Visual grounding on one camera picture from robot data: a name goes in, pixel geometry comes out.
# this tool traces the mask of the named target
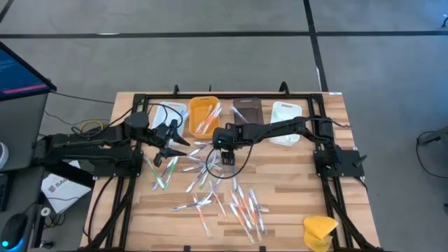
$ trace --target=floor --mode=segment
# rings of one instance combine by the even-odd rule
[[[0,0],[0,7],[6,4]],[[313,0],[318,32],[434,31],[443,0]],[[0,34],[308,31],[297,0],[14,0]],[[60,92],[113,101],[118,91],[319,91],[309,37],[3,39]],[[318,37],[331,92],[343,92],[383,248],[446,251],[448,180],[427,175],[416,137],[448,124],[448,36]],[[50,95],[47,112],[69,122],[108,118],[112,107]],[[69,132],[44,117],[41,133]],[[447,147],[420,148],[425,166],[448,176]],[[89,199],[44,232],[54,251],[81,240]]]

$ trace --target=wooden table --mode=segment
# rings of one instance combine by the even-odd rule
[[[112,120],[121,116],[132,105],[134,93],[119,92],[113,109]],[[349,119],[345,109],[344,100],[340,93],[323,93],[327,116],[333,120],[348,124]],[[188,105],[188,99],[165,100],[167,102],[180,102]],[[262,100],[262,109],[265,123],[270,121],[272,104],[276,100]],[[308,116],[309,109],[305,100],[282,99],[302,107],[302,115]],[[230,112],[231,99],[221,99],[223,111],[220,116],[220,126],[225,123],[233,123],[233,114]],[[156,108],[150,112],[150,122],[155,115]],[[335,125],[336,143],[343,149],[353,149],[355,146],[350,129]],[[192,144],[191,147],[177,148],[189,153],[195,150],[193,142],[196,139],[188,131],[188,121],[185,124],[183,136]],[[154,147],[142,147],[145,155],[154,157],[157,149]],[[249,148],[238,150],[236,154],[237,169],[245,160]],[[129,231],[127,236],[127,251],[182,251],[183,246],[191,246],[192,251],[258,251],[259,246],[266,246],[268,251],[307,251],[303,242],[304,228],[302,226],[305,217],[313,215],[327,216],[320,178],[316,175],[312,151],[314,144],[301,137],[299,142],[291,147],[280,146],[264,140],[253,147],[253,152],[243,172],[237,180],[244,191],[252,188],[257,195],[258,203],[269,208],[270,212],[263,214],[263,220],[267,228],[267,236],[263,237],[263,243],[251,246],[236,218],[232,215],[229,206],[225,206],[229,220],[223,217],[219,206],[212,204],[202,208],[206,223],[213,232],[213,239],[208,239],[196,209],[183,209],[171,211],[172,207],[188,204],[193,201],[196,193],[203,197],[208,186],[200,190],[197,186],[192,193],[186,193],[186,188],[196,176],[196,171],[181,173],[181,169],[194,165],[194,162],[181,158],[176,167],[176,172],[167,191],[151,190],[155,182],[151,168],[144,164],[142,173],[136,181],[135,193]],[[202,151],[199,156],[205,157],[209,150]],[[160,168],[161,172],[167,165],[165,160]],[[99,190],[104,185],[106,178],[99,179],[94,187],[92,205],[95,202]],[[111,214],[113,196],[116,190],[115,178],[105,189],[98,207],[94,213],[92,233],[95,235],[101,230]],[[375,224],[370,210],[368,195],[364,187],[354,178],[341,178],[346,210],[350,219],[359,231],[373,245],[379,246]],[[230,189],[232,180],[223,181],[218,188],[222,202],[231,201]],[[344,245],[343,235],[339,225],[339,240]],[[113,245],[118,245],[121,220],[115,228]],[[83,237],[81,246],[87,244]]]

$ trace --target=orange bin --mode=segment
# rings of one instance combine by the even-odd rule
[[[205,120],[210,105],[213,109],[218,104],[218,98],[216,97],[195,97],[190,100],[190,124],[188,130],[197,139],[210,139],[213,136],[213,131],[219,127],[219,116],[213,120],[205,134],[196,134],[197,126]]]

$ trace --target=monitor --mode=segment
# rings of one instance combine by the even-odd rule
[[[0,42],[0,101],[56,91],[56,87]]]

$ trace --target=yellow cable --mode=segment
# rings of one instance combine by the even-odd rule
[[[89,121],[87,121],[87,122],[84,122],[84,123],[81,125],[81,128],[80,128],[81,133],[83,133],[84,127],[87,126],[87,125],[89,125],[89,124],[91,124],[91,123],[97,123],[97,124],[99,124],[99,126],[101,127],[101,130],[104,129],[104,124],[103,124],[102,122],[100,122],[100,121],[98,121],[98,120],[89,120]]]

